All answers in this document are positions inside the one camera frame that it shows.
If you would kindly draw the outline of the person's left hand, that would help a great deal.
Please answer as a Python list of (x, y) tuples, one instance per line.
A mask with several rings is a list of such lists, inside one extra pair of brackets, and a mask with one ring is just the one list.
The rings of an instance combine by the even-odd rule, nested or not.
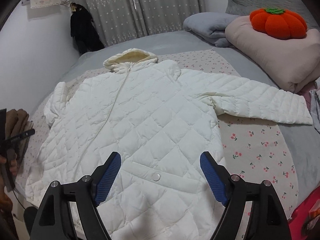
[[(17, 176), (18, 168), (17, 168), (17, 154), (14, 154), (14, 158), (9, 161), (9, 170), (13, 176)], [(5, 164), (7, 162), (7, 159), (3, 156), (0, 156), (0, 163)]]

